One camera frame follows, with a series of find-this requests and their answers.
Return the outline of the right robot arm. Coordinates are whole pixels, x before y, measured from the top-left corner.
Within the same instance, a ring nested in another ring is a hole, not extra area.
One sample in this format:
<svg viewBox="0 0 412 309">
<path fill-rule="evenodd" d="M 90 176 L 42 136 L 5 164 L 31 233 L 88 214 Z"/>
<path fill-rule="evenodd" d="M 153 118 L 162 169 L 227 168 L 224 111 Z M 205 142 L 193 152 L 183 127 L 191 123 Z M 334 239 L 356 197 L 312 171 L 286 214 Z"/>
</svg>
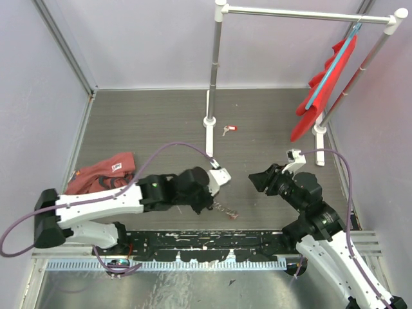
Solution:
<svg viewBox="0 0 412 309">
<path fill-rule="evenodd" d="M 391 295 L 368 268 L 347 226 L 324 201 L 314 174 L 294 174 L 272 164 L 248 178 L 258 192 L 279 196 L 299 213 L 282 229 L 283 248 L 291 254 L 299 252 L 318 269 L 347 308 L 406 308 L 405 300 Z"/>
</svg>

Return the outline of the metal disc with keyrings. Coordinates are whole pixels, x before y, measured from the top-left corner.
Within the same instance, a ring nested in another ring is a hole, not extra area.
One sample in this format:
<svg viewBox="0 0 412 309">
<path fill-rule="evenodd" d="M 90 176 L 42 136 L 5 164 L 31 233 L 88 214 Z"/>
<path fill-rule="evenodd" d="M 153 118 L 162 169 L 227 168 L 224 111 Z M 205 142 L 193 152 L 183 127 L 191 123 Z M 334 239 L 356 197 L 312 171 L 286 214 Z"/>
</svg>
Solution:
<svg viewBox="0 0 412 309">
<path fill-rule="evenodd" d="M 220 204 L 216 201 L 212 204 L 211 207 L 212 207 L 213 210 L 225 213 L 228 217 L 231 216 L 231 215 L 238 215 L 239 216 L 238 211 L 235 211 L 234 209 L 231 209 L 230 207 L 223 206 L 222 204 Z"/>
</svg>

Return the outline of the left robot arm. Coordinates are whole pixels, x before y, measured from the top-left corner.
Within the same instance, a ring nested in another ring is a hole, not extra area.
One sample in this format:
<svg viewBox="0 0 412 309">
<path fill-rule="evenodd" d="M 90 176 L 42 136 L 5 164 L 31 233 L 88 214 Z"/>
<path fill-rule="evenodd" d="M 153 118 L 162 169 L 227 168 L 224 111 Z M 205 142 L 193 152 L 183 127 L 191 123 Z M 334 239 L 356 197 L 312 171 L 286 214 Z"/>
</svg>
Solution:
<svg viewBox="0 0 412 309">
<path fill-rule="evenodd" d="M 221 185 L 215 173 L 194 167 L 181 174 L 152 174 L 130 187 L 80 195 L 58 195 L 55 189 L 46 189 L 34 208 L 34 247 L 53 248 L 74 242 L 121 255 L 129 247 L 125 226 L 97 223 L 97 219 L 167 211 L 181 205 L 199 214 L 212 206 L 219 192 Z"/>
</svg>

